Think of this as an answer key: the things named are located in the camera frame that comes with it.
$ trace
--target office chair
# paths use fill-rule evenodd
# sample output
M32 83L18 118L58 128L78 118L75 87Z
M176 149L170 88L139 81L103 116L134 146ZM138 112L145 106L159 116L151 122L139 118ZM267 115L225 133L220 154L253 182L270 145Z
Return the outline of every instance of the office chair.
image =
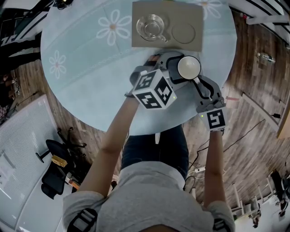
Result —
M63 194L65 178L68 172L74 169L74 163L65 145L54 140L46 140L46 145L48 147L48 151L46 151L42 156L39 156L38 153L36 153L37 157L41 162L43 162L43 158L47 154L51 153L52 155L56 155L59 158L64 159L68 163L63 168L58 166L54 162L51 162L47 172L41 179L43 183L41 185L43 193L51 199L54 199L54 196L56 194Z
M66 183L65 178L68 172L72 173L72 175L78 180L78 184L81 184L89 170L89 167L84 168L84 162L80 160L81 158L85 157L85 154L81 154L81 156L79 156L78 152L72 150L73 147L85 147L86 144L72 144L70 141L70 131L72 131L72 128L70 128L70 130L68 131L68 139L66 140L60 134L60 130L58 130L58 134L65 142L64 144L61 144L54 140L46 140L48 150L43 155L35 153L42 163L44 163L43 158L49 153L51 153L52 155L56 155L67 162L67 165L65 167L58 166L54 162L51 162L47 172L41 179L43 183L41 185L42 192L51 199L54 199L54 196L56 194L63 194L64 184Z

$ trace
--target gray t-shirt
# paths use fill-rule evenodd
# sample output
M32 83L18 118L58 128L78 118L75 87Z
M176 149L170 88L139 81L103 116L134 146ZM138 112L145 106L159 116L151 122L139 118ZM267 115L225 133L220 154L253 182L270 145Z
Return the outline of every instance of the gray t-shirt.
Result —
M91 191L66 196L63 224L67 229L79 212L92 208L98 217L91 232L138 232L154 225L180 232L235 231L226 203L216 201L205 209L183 186L182 175L167 164L139 162L120 172L117 187L106 198Z

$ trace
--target shoulder strap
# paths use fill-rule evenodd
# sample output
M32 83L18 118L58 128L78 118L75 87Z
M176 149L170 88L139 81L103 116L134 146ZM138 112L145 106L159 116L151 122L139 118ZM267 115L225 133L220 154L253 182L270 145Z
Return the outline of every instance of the shoulder strap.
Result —
M91 208L82 210L70 222L67 232L89 232L97 221L98 214Z
M231 232L230 228L227 226L224 220L219 219L219 218L214 220L213 231Z

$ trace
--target light blue tablecloth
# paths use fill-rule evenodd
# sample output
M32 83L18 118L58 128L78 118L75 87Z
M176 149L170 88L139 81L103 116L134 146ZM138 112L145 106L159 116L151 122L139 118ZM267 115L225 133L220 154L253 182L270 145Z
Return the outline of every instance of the light blue tablecloth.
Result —
M106 131L132 86L134 68L158 48L131 47L133 0L74 0L64 10L53 7L43 27L41 57L46 79L60 103L75 117ZM203 74L220 87L225 83L236 51L237 34L224 0L189 0L203 6L201 53L182 51L200 59ZM140 106L130 135L161 132L195 116L191 84L176 91L167 109Z

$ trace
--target white cup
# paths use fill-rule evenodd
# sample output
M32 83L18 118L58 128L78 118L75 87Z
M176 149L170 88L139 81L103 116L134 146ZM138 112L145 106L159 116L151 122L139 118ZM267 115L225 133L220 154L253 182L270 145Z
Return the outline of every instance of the white cup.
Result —
M201 65L195 57L185 56L178 62L177 69L184 79L192 80L200 74Z

